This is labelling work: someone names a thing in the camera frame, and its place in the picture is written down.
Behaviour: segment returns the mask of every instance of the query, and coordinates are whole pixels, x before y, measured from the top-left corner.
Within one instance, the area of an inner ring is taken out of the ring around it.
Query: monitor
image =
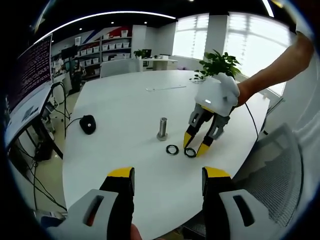
[[[61,58],[62,59],[74,58],[75,55],[77,54],[78,54],[78,46],[73,45],[61,51]]]
[[[8,84],[7,101],[9,112],[32,97],[40,85],[51,81],[50,50],[52,36],[48,36],[28,48],[19,56]]]

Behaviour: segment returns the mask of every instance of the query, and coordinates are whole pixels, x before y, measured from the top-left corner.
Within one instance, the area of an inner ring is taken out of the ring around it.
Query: rubber o-ring
[[[193,155],[189,155],[188,154],[188,151],[192,151],[193,152]],[[188,158],[190,158],[190,159],[193,159],[193,158],[195,158],[196,156],[197,156],[197,153],[196,153],[196,151],[193,149],[193,148],[191,148],[191,147],[186,147],[185,149],[184,149],[184,155],[186,155]]]
[[[171,148],[171,147],[175,148],[175,152],[170,152],[169,151],[169,148]],[[179,148],[176,145],[168,145],[168,146],[166,146],[165,151],[166,151],[167,154],[175,156],[175,155],[177,155],[179,153]]]

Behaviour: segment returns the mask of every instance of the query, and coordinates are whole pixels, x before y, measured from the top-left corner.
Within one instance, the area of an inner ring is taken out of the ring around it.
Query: computer screen
[[[40,85],[51,81],[50,49],[51,38],[37,42],[18,59],[8,86],[8,107],[12,110]]]

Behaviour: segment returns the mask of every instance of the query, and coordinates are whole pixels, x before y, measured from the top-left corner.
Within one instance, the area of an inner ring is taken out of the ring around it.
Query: human arm
[[[301,32],[271,65],[238,84],[240,96],[238,106],[243,105],[252,95],[270,86],[286,82],[308,68],[314,54],[312,42]]]

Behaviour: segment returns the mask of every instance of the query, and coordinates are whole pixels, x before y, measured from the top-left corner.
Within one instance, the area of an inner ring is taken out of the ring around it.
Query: office chair
[[[248,191],[268,209],[268,218],[277,229],[261,234],[271,237],[288,226],[299,202],[302,177],[298,143],[287,124],[255,143],[232,180],[237,189]],[[206,235],[202,212],[183,226],[200,236]]]
[[[130,58],[102,62],[100,65],[100,78],[139,72],[139,64],[139,59]]]

